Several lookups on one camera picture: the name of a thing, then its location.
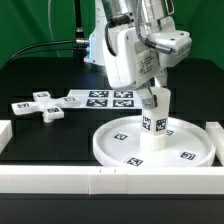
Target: black table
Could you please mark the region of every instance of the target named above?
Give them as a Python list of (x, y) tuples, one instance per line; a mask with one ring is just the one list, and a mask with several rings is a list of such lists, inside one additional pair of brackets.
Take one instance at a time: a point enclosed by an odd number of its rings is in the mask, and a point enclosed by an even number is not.
[[(224, 118), (224, 72), (207, 60), (187, 59), (169, 69), (170, 116), (201, 127)], [(95, 130), (140, 110), (65, 109), (45, 124), (40, 113), (15, 116), (11, 103), (53, 98), (70, 89), (110, 89), (104, 73), (72, 58), (20, 59), (0, 71), (0, 120), (12, 120), (14, 137), (0, 164), (100, 165), (92, 153)], [(222, 195), (0, 195), (0, 223), (223, 223)]]

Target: green backdrop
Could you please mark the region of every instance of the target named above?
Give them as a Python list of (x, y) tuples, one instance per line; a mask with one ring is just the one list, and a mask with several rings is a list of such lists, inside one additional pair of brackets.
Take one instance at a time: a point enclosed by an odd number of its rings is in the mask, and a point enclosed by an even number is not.
[[(191, 33), (191, 58), (209, 59), (224, 69), (224, 0), (173, 0), (177, 29)], [(75, 38), (73, 0), (52, 0), (51, 20), (55, 40)], [(85, 36), (94, 29), (94, 0), (81, 0)], [(0, 1), (0, 66), (15, 51), (51, 41), (48, 0)], [(38, 53), (32, 56), (57, 56)], [(62, 57), (72, 56), (69, 52)]]

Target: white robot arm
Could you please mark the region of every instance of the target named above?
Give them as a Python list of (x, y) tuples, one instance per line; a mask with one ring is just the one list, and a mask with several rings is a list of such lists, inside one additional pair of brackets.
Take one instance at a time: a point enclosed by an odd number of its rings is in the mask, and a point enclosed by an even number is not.
[(108, 20), (103, 52), (113, 89), (137, 89), (188, 56), (192, 41), (175, 29), (171, 0), (102, 3)]

